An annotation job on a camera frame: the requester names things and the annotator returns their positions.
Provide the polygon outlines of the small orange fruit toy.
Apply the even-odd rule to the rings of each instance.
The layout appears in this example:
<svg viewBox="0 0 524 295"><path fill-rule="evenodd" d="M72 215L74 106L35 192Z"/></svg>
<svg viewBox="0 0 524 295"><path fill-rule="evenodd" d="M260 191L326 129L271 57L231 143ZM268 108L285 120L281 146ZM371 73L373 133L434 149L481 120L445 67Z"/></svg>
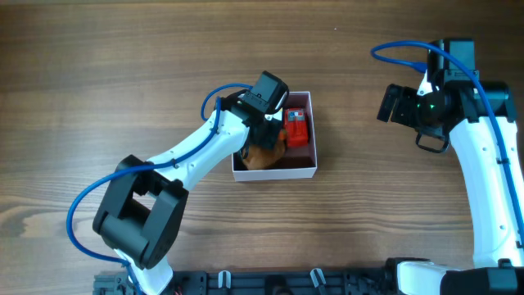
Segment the small orange fruit toy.
<svg viewBox="0 0 524 295"><path fill-rule="evenodd" d="M286 130L281 129L280 132L279 132L279 136L278 136L278 138L279 138L280 140L285 140L285 139L286 139L286 136L287 136L287 134L286 134Z"/></svg>

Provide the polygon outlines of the brown plush capybara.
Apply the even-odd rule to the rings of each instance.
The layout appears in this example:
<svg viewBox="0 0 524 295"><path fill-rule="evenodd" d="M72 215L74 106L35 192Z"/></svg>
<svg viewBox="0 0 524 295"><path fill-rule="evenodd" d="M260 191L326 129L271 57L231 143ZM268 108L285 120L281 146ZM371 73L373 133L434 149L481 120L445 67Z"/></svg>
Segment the brown plush capybara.
<svg viewBox="0 0 524 295"><path fill-rule="evenodd" d="M250 145L247 150L241 152L241 159L248 170L266 170L282 159L285 151L286 145L282 140L277 141L273 149Z"/></svg>

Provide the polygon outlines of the white box pink inside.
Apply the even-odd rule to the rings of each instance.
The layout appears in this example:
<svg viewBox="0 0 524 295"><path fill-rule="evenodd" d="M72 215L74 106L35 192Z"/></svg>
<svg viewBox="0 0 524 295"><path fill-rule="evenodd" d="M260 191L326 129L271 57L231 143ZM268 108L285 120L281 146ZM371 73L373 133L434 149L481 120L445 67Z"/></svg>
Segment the white box pink inside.
<svg viewBox="0 0 524 295"><path fill-rule="evenodd" d="M237 182L312 178L318 168L314 113L310 92L291 92L285 107L305 109L309 141L304 147L288 148L277 163L266 170L248 170L237 154L231 155L233 178Z"/></svg>

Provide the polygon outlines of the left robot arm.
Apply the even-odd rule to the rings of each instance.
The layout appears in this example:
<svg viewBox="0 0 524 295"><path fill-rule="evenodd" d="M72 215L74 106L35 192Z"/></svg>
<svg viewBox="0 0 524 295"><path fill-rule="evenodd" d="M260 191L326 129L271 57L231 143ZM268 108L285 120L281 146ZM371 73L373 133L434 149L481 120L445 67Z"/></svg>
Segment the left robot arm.
<svg viewBox="0 0 524 295"><path fill-rule="evenodd" d="M160 294L174 276L166 259L177 238L190 190L225 157L256 144L275 145L275 118L288 86L263 72L254 86L216 98L205 123L170 150L146 161L130 155L107 180L93 230L129 269L136 293Z"/></svg>

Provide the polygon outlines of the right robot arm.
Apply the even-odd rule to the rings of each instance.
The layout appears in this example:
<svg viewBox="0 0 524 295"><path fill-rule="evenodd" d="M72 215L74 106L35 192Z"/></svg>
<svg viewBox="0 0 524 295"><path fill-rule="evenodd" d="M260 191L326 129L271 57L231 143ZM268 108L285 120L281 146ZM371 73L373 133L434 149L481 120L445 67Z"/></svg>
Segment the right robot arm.
<svg viewBox="0 0 524 295"><path fill-rule="evenodd" d="M523 176L517 110L506 83L483 81L471 39L410 41L427 51L411 67L418 88L390 85L377 118L439 139L463 172L474 230L473 267L458 270L426 259L391 258L381 293L520 294L523 291Z"/></svg>

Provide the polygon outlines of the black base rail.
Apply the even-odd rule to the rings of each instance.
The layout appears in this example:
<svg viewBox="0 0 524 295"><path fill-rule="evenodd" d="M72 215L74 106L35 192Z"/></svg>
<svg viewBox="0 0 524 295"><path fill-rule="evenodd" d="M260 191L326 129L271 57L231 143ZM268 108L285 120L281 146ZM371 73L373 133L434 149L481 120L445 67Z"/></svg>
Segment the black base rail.
<svg viewBox="0 0 524 295"><path fill-rule="evenodd" d="M184 295L402 294L391 268L344 271L241 272L178 271L161 291Z"/></svg>

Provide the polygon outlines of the red toy truck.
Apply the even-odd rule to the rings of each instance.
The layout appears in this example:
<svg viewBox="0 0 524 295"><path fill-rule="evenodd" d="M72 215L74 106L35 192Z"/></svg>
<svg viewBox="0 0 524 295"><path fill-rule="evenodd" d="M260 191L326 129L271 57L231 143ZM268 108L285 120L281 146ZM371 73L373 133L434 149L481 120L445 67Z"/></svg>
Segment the red toy truck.
<svg viewBox="0 0 524 295"><path fill-rule="evenodd" d="M286 109L284 112L284 129L289 148L306 146L309 142L309 131L305 109Z"/></svg>

